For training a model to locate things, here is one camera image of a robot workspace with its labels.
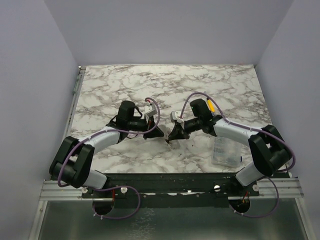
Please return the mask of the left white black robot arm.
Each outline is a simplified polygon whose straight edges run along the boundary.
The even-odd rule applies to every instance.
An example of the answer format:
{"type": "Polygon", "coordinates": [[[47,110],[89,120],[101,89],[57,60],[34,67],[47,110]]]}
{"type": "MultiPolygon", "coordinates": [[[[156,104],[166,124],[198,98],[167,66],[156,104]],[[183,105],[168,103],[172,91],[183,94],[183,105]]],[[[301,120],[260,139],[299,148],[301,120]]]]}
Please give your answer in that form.
{"type": "Polygon", "coordinates": [[[132,101],[120,104],[117,115],[101,130],[82,138],[67,136],[61,143],[49,168],[50,175],[57,179],[59,187],[89,187],[97,196],[106,197],[111,190],[108,177],[92,170],[95,154],[121,143],[129,135],[143,139],[163,138],[159,128],[160,108],[157,102],[147,97],[147,105],[141,112],[132,101]]]}

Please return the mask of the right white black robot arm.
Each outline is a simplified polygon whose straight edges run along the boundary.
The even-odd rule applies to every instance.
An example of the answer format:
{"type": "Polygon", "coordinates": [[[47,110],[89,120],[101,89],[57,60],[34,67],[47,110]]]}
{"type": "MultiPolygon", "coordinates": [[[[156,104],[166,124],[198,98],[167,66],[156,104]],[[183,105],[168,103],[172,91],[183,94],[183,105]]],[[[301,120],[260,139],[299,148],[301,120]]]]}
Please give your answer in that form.
{"type": "Polygon", "coordinates": [[[228,122],[222,115],[212,113],[201,98],[193,100],[190,106],[194,118],[189,120],[183,119],[181,111],[171,112],[170,118],[174,127],[167,142],[187,140],[191,133],[201,130],[208,135],[227,138],[249,147],[252,163],[236,173],[235,180],[229,184],[230,191],[236,196],[246,192],[251,183],[272,176],[293,157],[273,125],[255,129],[228,122]]]}

